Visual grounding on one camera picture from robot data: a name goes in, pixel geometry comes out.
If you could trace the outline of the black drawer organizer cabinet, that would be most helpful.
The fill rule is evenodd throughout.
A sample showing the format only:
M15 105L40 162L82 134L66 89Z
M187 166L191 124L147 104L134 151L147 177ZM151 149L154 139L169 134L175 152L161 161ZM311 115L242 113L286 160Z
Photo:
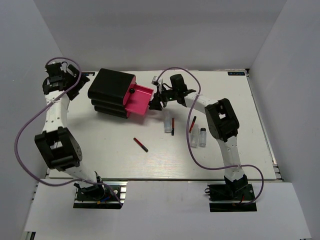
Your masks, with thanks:
M124 119L129 117L123 98L130 74L105 68L99 70L87 92L95 111Z

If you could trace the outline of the pink top drawer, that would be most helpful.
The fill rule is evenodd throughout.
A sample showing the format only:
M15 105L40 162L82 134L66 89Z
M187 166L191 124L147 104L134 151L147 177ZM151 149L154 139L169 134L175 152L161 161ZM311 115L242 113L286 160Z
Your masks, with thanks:
M124 94L124 97L123 97L123 106L126 107L130 98L131 98L131 95L135 92L135 87L136 85L136 76L133 75L133 74L129 74L129 76L127 77L127 81L125 82L125 86L126 86L126 92Z

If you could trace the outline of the red black lipstick pen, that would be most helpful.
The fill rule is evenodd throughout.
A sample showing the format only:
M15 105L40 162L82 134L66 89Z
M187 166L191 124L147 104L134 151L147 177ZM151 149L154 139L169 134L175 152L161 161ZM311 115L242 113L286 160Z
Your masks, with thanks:
M136 137L133 138L134 142L139 145L146 153L149 151Z

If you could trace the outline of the pink drawer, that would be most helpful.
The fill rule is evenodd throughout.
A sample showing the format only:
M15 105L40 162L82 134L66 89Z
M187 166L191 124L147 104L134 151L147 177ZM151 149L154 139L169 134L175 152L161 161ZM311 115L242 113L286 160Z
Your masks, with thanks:
M131 98L131 95L135 92L135 87L136 85L136 76L133 75L133 74L129 74L129 76L127 77L127 81L125 82L125 86L126 86L126 92L124 94L124 97L123 97L123 106L126 107L130 98Z
M129 113L144 116L149 107L149 102L154 90L138 84L135 85L134 89L135 92L130 96L130 99L124 109Z

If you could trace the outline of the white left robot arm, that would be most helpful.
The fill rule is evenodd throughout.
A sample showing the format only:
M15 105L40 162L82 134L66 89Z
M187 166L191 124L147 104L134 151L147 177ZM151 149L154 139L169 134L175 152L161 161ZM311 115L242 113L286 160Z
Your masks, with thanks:
M86 76L78 80L79 70L72 64L63 69L60 62L45 67L48 77L42 84L46 110L42 132L34 137L35 144L46 165L51 170L70 175L79 181L74 185L88 189L94 199L105 196L106 187L100 184L98 174L81 164L83 153L80 145L68 129L68 108L81 88L89 81Z

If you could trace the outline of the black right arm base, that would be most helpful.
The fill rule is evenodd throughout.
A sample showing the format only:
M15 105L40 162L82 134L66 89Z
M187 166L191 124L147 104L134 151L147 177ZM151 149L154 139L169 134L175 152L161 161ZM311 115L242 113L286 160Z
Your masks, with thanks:
M209 184L204 190L209 196L209 209L211 213L256 212L257 205L253 186L248 184L239 192L233 193L226 184Z

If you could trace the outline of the red black lip liner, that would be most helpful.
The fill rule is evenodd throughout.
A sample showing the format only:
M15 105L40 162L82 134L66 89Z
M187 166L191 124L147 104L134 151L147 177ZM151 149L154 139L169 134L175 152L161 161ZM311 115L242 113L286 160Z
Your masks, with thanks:
M171 136L175 135L175 118L171 119Z

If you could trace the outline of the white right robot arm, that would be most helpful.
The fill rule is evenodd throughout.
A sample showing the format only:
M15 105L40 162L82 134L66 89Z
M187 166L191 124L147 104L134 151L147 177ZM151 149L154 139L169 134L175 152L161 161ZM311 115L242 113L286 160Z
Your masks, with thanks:
M154 76L152 84L156 86L156 93L149 102L149 109L161 111L168 102L195 109L206 116L208 130L219 145L224 167L226 195L236 200L244 193L244 186L248 178L241 167L238 151L237 135L240 127L235 111L227 98L215 101L188 89L181 74L170 77L171 87L165 88L163 79Z

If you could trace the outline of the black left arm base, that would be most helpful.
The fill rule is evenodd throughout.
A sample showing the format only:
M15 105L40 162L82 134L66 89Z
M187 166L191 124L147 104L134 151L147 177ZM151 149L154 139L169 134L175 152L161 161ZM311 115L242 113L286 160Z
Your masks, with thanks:
M74 197L74 209L113 209L120 210L125 201L127 184L124 182L107 182L106 186L92 186L83 192L77 183Z

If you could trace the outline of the red lip gloss tube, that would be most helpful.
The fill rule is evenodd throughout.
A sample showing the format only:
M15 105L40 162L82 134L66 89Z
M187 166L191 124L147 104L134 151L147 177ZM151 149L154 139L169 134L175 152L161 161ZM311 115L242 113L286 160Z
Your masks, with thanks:
M192 129L193 129L194 125L195 125L196 119L197 119L197 116L194 116L193 119L192 119L191 125L189 127L189 131L188 131L189 133L192 132Z

